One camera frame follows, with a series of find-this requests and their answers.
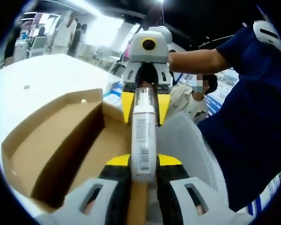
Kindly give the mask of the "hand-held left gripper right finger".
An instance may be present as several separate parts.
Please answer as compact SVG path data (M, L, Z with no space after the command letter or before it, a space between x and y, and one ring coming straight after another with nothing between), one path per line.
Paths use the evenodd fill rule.
M158 155L157 197L165 225L248 225L251 216L232 211L221 195L190 177L175 157Z

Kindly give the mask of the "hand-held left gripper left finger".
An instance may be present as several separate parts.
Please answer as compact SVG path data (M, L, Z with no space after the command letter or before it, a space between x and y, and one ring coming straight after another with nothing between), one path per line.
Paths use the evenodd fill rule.
M130 201L130 155L109 160L97 178L72 190L60 208L62 225L123 225Z

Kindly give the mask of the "person's right hand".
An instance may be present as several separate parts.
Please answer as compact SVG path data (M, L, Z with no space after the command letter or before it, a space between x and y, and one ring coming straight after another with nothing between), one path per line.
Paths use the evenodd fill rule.
M151 89L154 89L154 83L142 80L142 81L139 81L138 88L151 88Z

